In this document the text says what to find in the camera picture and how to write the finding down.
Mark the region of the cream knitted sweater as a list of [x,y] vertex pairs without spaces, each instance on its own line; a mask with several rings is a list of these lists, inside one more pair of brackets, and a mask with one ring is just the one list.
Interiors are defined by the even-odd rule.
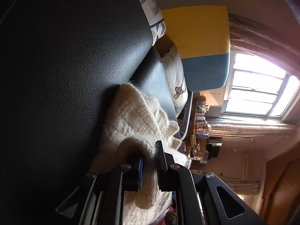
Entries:
[[168,119],[154,96],[142,93],[130,83],[119,87],[108,110],[91,171],[109,172],[124,163],[135,149],[144,155],[141,191],[124,195],[124,224],[152,224],[166,214],[172,197],[170,192],[159,191],[155,142],[162,141],[164,151],[171,154],[176,163],[189,168],[191,161],[178,151],[182,143],[174,137],[178,130],[178,124]]

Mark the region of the black monitor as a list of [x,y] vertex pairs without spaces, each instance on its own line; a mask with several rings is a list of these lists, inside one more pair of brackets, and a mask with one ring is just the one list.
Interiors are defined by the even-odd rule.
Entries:
[[206,151],[208,152],[207,161],[218,157],[221,146],[222,142],[209,142],[206,145]]

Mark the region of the cluttered wooden table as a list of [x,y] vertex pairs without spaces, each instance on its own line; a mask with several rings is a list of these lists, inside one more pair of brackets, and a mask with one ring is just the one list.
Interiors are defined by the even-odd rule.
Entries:
[[188,159],[199,162],[200,166],[206,165],[208,152],[206,145],[209,142],[222,142],[221,137],[212,137],[212,127],[206,120],[206,113],[209,106],[206,104],[206,97],[200,93],[192,96],[190,118],[188,122],[187,134],[183,140],[184,154]]

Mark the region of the bright barred window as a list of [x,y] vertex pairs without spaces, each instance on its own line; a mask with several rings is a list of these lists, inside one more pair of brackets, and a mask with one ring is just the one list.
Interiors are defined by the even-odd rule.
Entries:
[[232,50],[222,112],[281,118],[299,94],[299,79],[261,57]]

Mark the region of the deer print pillow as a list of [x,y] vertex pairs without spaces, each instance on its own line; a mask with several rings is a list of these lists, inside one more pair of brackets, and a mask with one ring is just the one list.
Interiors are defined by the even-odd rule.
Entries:
[[188,90],[181,57],[175,44],[161,58],[167,76],[175,113],[178,117],[188,100]]

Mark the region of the black leather ottoman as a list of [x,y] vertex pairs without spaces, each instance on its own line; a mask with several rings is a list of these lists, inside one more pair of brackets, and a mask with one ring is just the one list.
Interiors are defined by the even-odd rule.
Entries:
[[139,0],[1,0],[1,224],[68,224],[119,85],[176,118]]

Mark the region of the geometric pattern pillow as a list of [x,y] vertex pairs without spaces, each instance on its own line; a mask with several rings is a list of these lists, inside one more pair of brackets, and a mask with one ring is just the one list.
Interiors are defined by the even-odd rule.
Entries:
[[149,23],[153,36],[152,45],[154,46],[155,43],[166,34],[165,19],[156,0],[139,0],[139,2]]

